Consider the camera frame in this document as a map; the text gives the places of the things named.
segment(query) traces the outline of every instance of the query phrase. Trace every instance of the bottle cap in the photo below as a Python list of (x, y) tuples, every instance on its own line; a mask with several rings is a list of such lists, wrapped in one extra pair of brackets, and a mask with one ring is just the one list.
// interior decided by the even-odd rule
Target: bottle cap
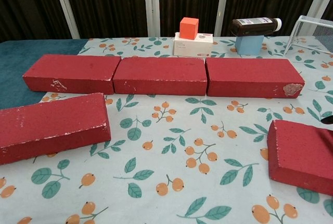
[(279, 19), (279, 18), (275, 18), (275, 20), (276, 20), (276, 22), (277, 22), (277, 27), (276, 27), (276, 29), (275, 29), (274, 31), (278, 31), (278, 30), (281, 29), (282, 21), (281, 21), (281, 19)]

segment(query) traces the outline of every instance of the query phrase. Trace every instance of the white box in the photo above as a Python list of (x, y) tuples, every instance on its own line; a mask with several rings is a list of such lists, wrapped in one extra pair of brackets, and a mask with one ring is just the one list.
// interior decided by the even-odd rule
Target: white box
[(198, 33), (194, 40), (190, 40), (180, 38), (176, 32), (173, 46), (175, 56), (208, 57), (212, 51), (213, 34)]

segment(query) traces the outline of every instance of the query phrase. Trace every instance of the black object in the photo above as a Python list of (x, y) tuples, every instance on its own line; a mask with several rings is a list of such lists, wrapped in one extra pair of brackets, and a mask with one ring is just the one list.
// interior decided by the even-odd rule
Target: black object
[(323, 124), (333, 124), (333, 116), (325, 117), (321, 120)]

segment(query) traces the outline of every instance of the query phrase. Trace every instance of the white wire rack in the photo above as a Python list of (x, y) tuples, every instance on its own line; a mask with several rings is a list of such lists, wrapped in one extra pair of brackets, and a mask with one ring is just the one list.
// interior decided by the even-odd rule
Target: white wire rack
[(300, 16), (292, 30), (284, 54), (292, 45), (333, 54), (333, 22)]

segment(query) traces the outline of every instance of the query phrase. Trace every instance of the blue cube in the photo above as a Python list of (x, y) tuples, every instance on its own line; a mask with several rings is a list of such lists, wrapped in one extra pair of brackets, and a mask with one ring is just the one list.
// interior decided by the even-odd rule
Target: blue cube
[(238, 36), (236, 37), (235, 47), (239, 55), (258, 56), (263, 41), (263, 35)]

